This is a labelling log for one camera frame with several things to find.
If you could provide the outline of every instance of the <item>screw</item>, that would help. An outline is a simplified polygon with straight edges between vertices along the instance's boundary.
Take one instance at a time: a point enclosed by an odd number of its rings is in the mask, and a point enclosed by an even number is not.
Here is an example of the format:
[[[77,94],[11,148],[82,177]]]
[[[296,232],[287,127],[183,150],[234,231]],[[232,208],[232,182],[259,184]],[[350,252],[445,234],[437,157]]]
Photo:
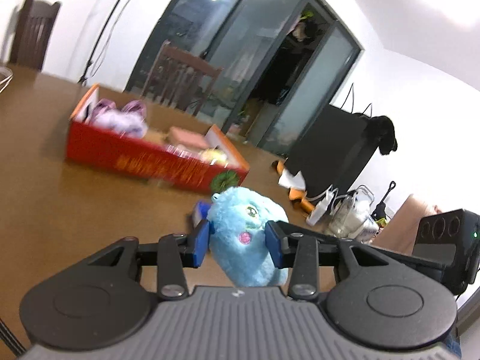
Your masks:
[[[292,287],[292,292],[298,296],[310,296],[313,295],[317,290],[311,284],[295,284]]]
[[[179,286],[178,284],[167,284],[166,286],[162,287],[160,292],[163,296],[168,298],[178,298],[185,293],[185,288]]]

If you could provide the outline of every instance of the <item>pink nose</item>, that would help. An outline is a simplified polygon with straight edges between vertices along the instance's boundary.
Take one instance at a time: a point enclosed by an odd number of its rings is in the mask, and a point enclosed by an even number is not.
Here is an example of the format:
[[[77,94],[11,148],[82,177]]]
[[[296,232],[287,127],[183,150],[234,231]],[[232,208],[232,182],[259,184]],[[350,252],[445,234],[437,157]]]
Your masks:
[[[238,240],[243,244],[243,245],[247,245],[250,243],[251,241],[251,234],[248,232],[248,231],[245,231],[243,233],[241,233],[239,236],[238,236]]]

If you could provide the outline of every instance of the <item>bag handle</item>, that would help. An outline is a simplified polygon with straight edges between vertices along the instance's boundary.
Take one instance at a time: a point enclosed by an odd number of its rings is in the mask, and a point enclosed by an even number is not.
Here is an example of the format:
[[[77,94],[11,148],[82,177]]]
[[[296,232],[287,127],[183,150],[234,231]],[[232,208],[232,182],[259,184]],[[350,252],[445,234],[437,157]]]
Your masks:
[[[350,89],[349,89],[349,92],[346,94],[346,98],[345,98],[345,101],[343,102],[342,106],[340,107],[340,109],[343,109],[343,106],[345,105],[345,103],[347,102],[347,99],[349,98],[350,96],[350,92],[352,92],[352,110],[350,111],[351,114],[353,114],[353,105],[355,103],[355,92],[353,90],[353,83],[350,85]]]
[[[370,107],[370,117],[374,113],[374,106],[370,104],[367,105],[367,107],[363,110],[363,114],[367,111],[368,107]]]

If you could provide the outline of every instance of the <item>white paper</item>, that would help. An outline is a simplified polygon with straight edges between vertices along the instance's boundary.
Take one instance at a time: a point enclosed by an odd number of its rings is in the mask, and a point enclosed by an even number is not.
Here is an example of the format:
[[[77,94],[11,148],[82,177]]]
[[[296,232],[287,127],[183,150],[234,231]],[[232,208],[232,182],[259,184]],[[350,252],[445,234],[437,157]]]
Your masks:
[[[305,190],[305,179],[303,178],[302,171],[299,171],[293,176],[287,168],[283,169],[280,179],[278,179],[278,185],[285,188],[294,188],[295,190]]]

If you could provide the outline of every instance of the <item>black bag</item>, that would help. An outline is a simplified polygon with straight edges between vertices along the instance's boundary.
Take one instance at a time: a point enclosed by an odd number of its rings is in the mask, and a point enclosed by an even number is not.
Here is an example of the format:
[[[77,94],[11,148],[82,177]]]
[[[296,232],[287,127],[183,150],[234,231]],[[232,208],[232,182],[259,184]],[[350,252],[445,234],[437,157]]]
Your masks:
[[[353,84],[345,102],[350,93],[353,97]],[[332,184],[339,195],[350,189],[378,148],[378,140],[366,135],[368,120],[363,113],[352,114],[328,104],[297,139],[285,167],[293,175],[302,172],[308,197],[322,193]]]

